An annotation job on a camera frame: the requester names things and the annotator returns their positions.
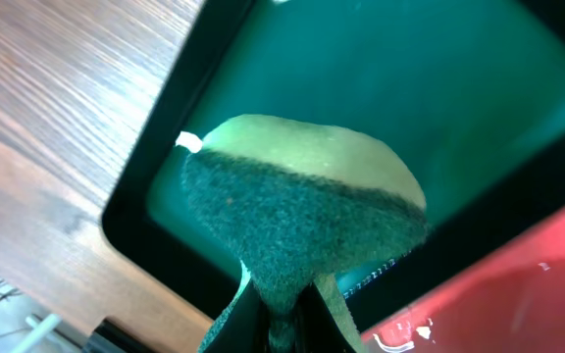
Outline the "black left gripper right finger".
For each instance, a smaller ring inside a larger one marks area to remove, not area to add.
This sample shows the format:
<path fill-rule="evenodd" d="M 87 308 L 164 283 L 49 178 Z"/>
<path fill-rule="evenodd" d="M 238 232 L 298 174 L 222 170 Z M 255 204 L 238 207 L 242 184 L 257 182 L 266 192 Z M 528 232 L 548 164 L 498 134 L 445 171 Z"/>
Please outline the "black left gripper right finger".
<path fill-rule="evenodd" d="M 299 295 L 294 317 L 295 353 L 354 353 L 314 284 Z"/>

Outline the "green yellow sponge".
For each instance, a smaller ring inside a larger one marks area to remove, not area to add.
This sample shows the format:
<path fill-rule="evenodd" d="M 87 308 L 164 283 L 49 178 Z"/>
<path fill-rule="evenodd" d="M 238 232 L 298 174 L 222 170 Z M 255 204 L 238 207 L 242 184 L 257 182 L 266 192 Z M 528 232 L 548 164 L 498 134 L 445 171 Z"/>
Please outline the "green yellow sponge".
<path fill-rule="evenodd" d="M 315 287 L 344 340 L 364 350 L 335 277 L 399 258 L 429 233 L 424 192 L 382 141 L 340 126 L 241 115 L 208 132 L 180 175 L 192 217 L 236 256 L 241 284 L 288 352 L 294 310 Z"/>

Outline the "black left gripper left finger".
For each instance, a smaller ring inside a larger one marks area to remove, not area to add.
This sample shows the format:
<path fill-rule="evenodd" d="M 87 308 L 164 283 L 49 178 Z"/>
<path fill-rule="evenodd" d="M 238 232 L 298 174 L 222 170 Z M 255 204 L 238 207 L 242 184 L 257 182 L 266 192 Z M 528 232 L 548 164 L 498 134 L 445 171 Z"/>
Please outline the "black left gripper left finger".
<path fill-rule="evenodd" d="M 203 339 L 203 353 L 269 353 L 269 317 L 250 281 L 213 323 Z"/>

